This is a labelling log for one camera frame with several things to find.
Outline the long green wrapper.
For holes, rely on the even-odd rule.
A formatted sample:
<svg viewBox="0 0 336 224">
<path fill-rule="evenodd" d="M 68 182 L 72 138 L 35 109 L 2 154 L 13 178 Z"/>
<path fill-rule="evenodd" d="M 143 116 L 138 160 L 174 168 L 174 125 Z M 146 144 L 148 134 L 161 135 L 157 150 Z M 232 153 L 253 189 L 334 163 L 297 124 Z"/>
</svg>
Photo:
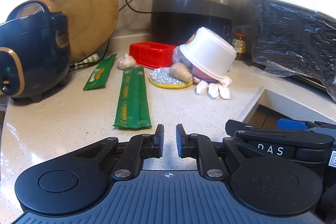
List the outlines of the long green wrapper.
<svg viewBox="0 0 336 224">
<path fill-rule="evenodd" d="M 86 82 L 83 88 L 84 91 L 102 88 L 106 84 L 110 75 L 110 70 L 116 60 L 116 56 L 116 54 L 110 55 L 97 65 Z"/>
<path fill-rule="evenodd" d="M 143 67 L 123 71 L 114 127 L 127 130 L 151 128 Z"/>
</svg>

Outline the clear plastic bag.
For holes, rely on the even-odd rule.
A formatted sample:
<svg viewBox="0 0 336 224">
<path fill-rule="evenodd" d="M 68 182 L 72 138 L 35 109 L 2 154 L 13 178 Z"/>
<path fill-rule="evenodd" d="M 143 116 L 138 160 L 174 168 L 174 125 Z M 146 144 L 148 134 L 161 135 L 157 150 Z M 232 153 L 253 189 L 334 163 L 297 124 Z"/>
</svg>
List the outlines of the clear plastic bag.
<svg viewBox="0 0 336 224">
<path fill-rule="evenodd" d="M 192 70 L 193 65 L 187 60 L 187 58 L 182 54 L 181 50 L 180 50 L 180 46 L 177 46 L 174 50 L 173 50 L 173 57 L 172 57 L 173 63 L 182 63 L 184 64 L 188 70 Z"/>
</svg>

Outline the white paper bowl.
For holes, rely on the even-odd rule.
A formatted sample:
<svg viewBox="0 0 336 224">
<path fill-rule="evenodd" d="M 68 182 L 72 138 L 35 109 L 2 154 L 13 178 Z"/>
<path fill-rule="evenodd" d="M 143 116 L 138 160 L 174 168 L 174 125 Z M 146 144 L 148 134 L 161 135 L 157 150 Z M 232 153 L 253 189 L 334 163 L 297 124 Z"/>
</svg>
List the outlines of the white paper bowl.
<svg viewBox="0 0 336 224">
<path fill-rule="evenodd" d="M 179 48 L 194 67 L 218 81 L 226 77 L 237 55 L 233 46 L 205 27 L 198 28 Z"/>
</svg>

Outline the red plastic food tray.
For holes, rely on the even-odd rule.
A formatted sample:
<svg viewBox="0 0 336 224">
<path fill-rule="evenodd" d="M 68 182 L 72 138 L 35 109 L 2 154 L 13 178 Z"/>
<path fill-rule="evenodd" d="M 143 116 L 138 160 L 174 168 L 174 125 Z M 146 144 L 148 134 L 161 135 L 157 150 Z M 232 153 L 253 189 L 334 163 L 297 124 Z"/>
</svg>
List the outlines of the red plastic food tray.
<svg viewBox="0 0 336 224">
<path fill-rule="evenodd" d="M 137 65 L 150 69 L 164 68 L 173 64 L 175 48 L 176 46 L 163 43 L 139 42 L 129 46 L 129 55 Z"/>
</svg>

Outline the eggplant shaped sponge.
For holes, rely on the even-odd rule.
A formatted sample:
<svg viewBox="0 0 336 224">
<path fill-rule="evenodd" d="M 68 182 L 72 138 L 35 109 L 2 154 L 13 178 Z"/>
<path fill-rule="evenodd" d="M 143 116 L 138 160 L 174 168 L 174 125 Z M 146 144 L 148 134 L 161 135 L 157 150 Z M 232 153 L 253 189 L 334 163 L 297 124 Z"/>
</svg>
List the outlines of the eggplant shaped sponge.
<svg viewBox="0 0 336 224">
<path fill-rule="evenodd" d="M 205 81 L 205 82 L 208 82 L 208 83 L 216 81 L 216 79 L 213 79 L 212 77 L 208 76 L 207 74 L 205 74 L 204 72 L 202 72 L 200 69 L 198 69 L 194 65 L 193 65 L 193 68 L 192 68 L 192 74 L 197 79 Z"/>
</svg>

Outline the silver yellow scouring pad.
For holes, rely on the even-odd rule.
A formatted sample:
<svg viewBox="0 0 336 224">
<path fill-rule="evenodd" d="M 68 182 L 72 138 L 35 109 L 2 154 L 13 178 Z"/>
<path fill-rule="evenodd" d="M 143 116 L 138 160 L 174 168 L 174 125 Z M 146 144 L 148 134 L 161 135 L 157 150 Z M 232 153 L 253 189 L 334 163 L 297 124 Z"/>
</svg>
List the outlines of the silver yellow scouring pad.
<svg viewBox="0 0 336 224">
<path fill-rule="evenodd" d="M 184 89 L 193 84 L 193 81 L 184 82 L 170 74 L 170 68 L 157 68 L 149 73 L 149 82 L 162 89 Z"/>
</svg>

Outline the ginger root piece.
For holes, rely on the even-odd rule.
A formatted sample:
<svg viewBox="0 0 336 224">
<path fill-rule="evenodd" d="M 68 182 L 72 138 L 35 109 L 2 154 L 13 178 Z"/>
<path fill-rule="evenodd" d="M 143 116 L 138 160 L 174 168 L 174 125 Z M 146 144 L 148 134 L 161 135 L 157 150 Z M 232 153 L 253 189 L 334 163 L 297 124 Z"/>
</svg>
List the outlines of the ginger root piece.
<svg viewBox="0 0 336 224">
<path fill-rule="evenodd" d="M 183 82 L 189 83 L 193 80 L 193 75 L 188 70 L 185 64 L 177 62 L 174 63 L 169 70 L 172 77 L 179 79 Z"/>
</svg>

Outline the garlic bulb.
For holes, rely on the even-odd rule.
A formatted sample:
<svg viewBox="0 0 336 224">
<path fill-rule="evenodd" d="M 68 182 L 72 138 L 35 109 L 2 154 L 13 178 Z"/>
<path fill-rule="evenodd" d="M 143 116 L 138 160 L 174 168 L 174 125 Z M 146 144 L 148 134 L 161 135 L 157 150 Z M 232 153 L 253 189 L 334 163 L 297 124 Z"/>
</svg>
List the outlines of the garlic bulb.
<svg viewBox="0 0 336 224">
<path fill-rule="evenodd" d="M 128 68 L 134 68 L 137 66 L 137 63 L 135 59 L 128 55 L 127 53 L 125 54 L 124 57 L 121 57 L 117 60 L 117 67 L 118 69 L 124 70 Z"/>
</svg>

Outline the striped dish cloth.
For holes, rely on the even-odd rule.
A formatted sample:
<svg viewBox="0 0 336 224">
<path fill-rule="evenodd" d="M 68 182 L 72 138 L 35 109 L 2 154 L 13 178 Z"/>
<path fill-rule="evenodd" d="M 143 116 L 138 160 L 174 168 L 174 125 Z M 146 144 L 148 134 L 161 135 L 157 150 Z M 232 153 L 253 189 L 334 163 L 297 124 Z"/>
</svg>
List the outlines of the striped dish cloth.
<svg viewBox="0 0 336 224">
<path fill-rule="evenodd" d="M 70 65 L 70 72 L 77 71 L 79 69 L 90 67 L 91 65 L 95 65 L 99 60 L 99 56 L 97 53 L 87 57 L 83 61 L 80 61 L 79 63 L 74 63 Z"/>
</svg>

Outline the plastic wrapped black appliance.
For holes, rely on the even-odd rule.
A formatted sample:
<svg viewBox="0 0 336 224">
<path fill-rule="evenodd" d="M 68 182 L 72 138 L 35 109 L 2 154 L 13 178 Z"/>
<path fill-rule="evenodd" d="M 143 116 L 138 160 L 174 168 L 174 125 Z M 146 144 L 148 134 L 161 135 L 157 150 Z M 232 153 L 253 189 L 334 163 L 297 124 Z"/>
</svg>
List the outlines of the plastic wrapped black appliance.
<svg viewBox="0 0 336 224">
<path fill-rule="evenodd" d="M 335 20 L 270 1 L 257 6 L 252 59 L 279 77 L 318 80 L 335 98 Z"/>
</svg>

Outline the glass sauce jar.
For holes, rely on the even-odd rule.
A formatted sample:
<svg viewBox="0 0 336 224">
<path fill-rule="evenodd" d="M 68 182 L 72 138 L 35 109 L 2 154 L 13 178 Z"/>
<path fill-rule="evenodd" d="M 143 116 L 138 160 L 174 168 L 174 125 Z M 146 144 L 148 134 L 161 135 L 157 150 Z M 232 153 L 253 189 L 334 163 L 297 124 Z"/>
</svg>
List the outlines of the glass sauce jar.
<svg viewBox="0 0 336 224">
<path fill-rule="evenodd" d="M 243 60 L 246 54 L 246 39 L 245 34 L 237 32 L 232 33 L 232 46 L 236 51 L 236 60 Z"/>
</svg>

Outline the black rice cooker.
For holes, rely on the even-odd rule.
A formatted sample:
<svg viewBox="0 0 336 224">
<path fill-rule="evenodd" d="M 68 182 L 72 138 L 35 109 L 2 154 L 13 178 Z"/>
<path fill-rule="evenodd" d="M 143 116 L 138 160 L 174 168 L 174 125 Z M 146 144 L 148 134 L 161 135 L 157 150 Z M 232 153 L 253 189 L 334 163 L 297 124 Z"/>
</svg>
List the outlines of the black rice cooker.
<svg viewBox="0 0 336 224">
<path fill-rule="evenodd" d="M 206 0 L 153 0 L 150 18 L 152 42 L 180 46 L 201 27 L 229 38 L 233 10 Z"/>
</svg>

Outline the dark blue rice cooker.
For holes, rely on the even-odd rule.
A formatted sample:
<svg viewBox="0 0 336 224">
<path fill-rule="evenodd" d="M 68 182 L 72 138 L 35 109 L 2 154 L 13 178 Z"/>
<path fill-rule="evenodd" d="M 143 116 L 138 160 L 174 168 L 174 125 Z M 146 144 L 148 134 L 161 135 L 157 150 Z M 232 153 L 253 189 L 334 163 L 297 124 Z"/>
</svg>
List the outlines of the dark blue rice cooker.
<svg viewBox="0 0 336 224">
<path fill-rule="evenodd" d="M 1 92 L 14 100 L 42 95 L 67 79 L 68 19 L 50 0 L 27 0 L 1 24 Z"/>
</svg>

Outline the round wooden cutting board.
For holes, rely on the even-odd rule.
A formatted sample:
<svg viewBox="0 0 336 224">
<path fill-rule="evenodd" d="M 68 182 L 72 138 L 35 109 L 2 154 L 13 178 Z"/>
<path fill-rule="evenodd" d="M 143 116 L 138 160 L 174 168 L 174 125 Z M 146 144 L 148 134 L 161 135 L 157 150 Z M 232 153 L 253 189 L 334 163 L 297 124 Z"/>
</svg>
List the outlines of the round wooden cutting board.
<svg viewBox="0 0 336 224">
<path fill-rule="evenodd" d="M 71 62 L 96 52 L 111 37 L 118 23 L 118 0 L 50 0 L 67 17 Z"/>
</svg>

